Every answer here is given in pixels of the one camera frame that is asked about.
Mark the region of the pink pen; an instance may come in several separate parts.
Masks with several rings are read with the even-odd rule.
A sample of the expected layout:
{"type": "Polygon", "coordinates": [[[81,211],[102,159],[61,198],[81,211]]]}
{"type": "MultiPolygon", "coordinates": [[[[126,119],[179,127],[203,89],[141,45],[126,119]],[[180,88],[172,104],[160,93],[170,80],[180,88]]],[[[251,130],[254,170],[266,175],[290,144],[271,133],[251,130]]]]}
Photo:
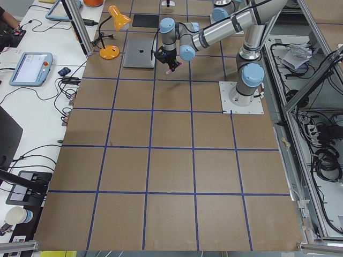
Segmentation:
{"type": "Polygon", "coordinates": [[[176,69],[178,69],[183,63],[182,62],[178,62],[178,64],[174,67],[174,68],[170,68],[168,71],[165,72],[166,75],[171,74],[172,72],[175,72],[176,69]]]}

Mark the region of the black mousepad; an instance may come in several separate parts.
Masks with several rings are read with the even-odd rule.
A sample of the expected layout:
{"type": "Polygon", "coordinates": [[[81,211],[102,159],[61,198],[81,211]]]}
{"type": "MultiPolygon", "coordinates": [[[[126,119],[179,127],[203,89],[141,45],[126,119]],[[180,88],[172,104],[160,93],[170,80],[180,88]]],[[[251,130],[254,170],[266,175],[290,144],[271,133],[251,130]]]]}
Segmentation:
{"type": "Polygon", "coordinates": [[[133,27],[158,28],[159,16],[154,14],[135,14],[133,16],[133,27]]]}

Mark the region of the grey closed laptop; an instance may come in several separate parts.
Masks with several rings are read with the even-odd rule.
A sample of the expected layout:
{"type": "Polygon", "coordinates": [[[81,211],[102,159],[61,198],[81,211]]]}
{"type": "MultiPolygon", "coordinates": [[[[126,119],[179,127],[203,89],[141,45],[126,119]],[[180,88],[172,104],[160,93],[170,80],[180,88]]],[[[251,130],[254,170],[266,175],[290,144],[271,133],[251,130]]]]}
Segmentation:
{"type": "Polygon", "coordinates": [[[150,37],[129,38],[126,46],[123,67],[133,69],[153,69],[155,57],[151,50],[156,43],[150,37]]]}

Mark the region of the black power adapter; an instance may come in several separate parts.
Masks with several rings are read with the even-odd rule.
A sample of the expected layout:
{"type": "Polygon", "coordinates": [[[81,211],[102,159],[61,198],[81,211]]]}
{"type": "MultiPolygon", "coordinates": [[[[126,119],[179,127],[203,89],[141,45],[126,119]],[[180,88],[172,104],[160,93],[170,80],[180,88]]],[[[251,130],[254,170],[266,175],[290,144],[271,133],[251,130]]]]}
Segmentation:
{"type": "Polygon", "coordinates": [[[83,22],[84,22],[84,25],[86,25],[86,26],[95,26],[95,25],[99,24],[98,22],[96,22],[94,20],[86,19],[86,18],[83,18],[83,22]]]}

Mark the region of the orange bucket with lid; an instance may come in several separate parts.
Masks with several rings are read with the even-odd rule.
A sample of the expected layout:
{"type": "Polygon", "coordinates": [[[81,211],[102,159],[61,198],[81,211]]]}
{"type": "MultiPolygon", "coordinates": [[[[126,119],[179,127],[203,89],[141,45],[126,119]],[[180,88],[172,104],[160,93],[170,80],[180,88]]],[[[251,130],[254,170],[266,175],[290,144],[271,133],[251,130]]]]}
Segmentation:
{"type": "Polygon", "coordinates": [[[89,7],[98,7],[103,4],[103,0],[83,0],[83,2],[89,7]]]}

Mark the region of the small blue card case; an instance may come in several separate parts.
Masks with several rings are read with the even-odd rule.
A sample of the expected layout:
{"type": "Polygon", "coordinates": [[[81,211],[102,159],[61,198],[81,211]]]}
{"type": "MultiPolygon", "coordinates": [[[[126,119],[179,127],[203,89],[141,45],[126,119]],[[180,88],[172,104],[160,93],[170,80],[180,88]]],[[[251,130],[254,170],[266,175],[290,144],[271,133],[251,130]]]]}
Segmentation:
{"type": "Polygon", "coordinates": [[[69,74],[71,72],[71,70],[68,67],[64,67],[61,70],[58,71],[58,74],[63,77],[66,76],[67,74],[69,74]]]}

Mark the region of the blue teach pendant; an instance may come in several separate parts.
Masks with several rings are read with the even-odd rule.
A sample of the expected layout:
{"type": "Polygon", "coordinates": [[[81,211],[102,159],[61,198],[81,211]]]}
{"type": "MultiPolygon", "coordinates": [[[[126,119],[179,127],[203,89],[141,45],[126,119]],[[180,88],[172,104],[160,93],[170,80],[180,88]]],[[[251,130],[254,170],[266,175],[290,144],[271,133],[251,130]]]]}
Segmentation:
{"type": "Polygon", "coordinates": [[[56,1],[45,15],[45,18],[52,21],[70,21],[61,1],[56,1]]]}
{"type": "Polygon", "coordinates": [[[48,76],[52,63],[52,53],[23,53],[11,76],[9,85],[32,87],[41,86],[48,76]]]}

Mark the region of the crumpled white papers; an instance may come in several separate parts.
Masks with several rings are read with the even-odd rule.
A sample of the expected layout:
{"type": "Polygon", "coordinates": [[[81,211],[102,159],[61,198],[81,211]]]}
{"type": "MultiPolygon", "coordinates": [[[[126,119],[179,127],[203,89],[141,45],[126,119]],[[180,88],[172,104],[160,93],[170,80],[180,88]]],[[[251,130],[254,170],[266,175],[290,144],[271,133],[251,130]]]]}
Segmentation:
{"type": "Polygon", "coordinates": [[[307,43],[289,44],[287,49],[281,63],[292,70],[297,70],[312,57],[312,50],[307,43]]]}

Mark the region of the white paper cup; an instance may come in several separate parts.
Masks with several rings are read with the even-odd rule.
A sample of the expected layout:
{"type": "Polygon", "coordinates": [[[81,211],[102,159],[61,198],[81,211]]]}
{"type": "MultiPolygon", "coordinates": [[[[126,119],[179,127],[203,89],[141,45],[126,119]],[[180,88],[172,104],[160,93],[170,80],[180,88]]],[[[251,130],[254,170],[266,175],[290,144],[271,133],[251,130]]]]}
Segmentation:
{"type": "Polygon", "coordinates": [[[5,216],[5,222],[9,225],[25,224],[30,222],[34,217],[31,210],[15,206],[11,208],[5,216]]]}

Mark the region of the aluminium frame post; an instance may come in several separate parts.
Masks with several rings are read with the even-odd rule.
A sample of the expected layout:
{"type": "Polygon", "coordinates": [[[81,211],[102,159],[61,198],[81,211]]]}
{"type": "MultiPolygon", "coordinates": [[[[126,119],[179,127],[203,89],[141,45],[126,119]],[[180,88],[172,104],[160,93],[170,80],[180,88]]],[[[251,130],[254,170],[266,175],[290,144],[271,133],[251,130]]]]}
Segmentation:
{"type": "Polygon", "coordinates": [[[76,34],[78,42],[80,43],[83,53],[86,56],[92,55],[94,53],[94,48],[91,44],[91,39],[88,35],[84,21],[81,17],[79,8],[77,7],[75,1],[61,0],[61,2],[76,34]]]}

